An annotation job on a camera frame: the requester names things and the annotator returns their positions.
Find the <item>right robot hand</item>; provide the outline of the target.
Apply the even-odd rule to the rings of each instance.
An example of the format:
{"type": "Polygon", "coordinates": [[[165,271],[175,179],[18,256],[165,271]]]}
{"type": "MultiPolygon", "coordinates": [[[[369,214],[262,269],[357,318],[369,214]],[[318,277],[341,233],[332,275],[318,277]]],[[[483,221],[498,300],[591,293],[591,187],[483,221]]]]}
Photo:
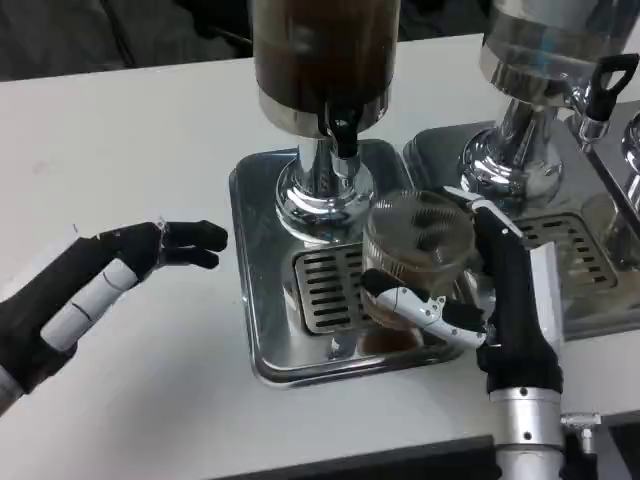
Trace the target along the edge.
{"type": "Polygon", "coordinates": [[[525,387],[562,394],[559,340],[545,335],[547,316],[538,307],[551,304],[559,291],[547,283],[538,291],[534,279],[536,265],[558,277],[554,245],[529,250],[523,232],[494,202],[452,186],[437,191],[472,216],[476,248],[496,295],[488,323],[481,323],[483,312],[475,306],[436,296],[379,269],[364,271],[364,291],[410,326],[475,350],[489,393],[525,387]]]}

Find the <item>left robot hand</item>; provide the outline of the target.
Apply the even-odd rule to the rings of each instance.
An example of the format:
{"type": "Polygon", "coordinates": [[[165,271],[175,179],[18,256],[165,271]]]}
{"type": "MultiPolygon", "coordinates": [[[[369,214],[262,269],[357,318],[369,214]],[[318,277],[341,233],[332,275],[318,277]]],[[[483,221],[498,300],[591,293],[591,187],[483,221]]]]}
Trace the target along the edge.
{"type": "Polygon", "coordinates": [[[54,376],[125,293],[165,266],[213,270],[228,243],[209,221],[144,222],[48,249],[1,289],[1,403],[54,376]]]}

